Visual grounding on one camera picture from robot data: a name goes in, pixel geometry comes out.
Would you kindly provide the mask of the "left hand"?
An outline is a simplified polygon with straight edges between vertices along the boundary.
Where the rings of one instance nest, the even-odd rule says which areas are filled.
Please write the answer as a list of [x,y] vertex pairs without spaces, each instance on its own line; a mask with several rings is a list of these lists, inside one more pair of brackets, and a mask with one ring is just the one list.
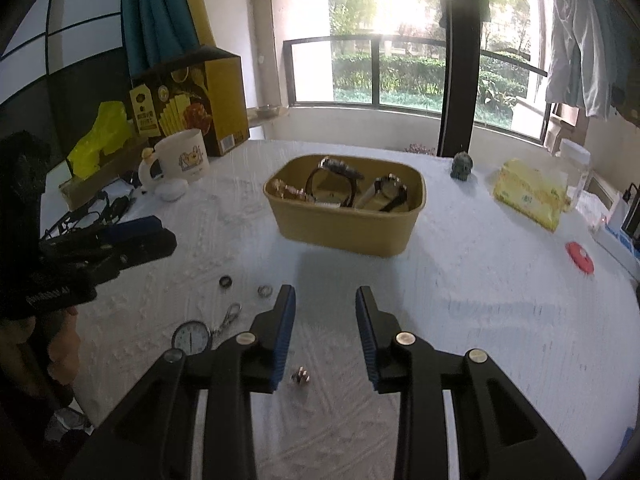
[[69,387],[80,367],[78,309],[70,307],[1,322],[1,371],[26,393],[43,393],[55,382]]

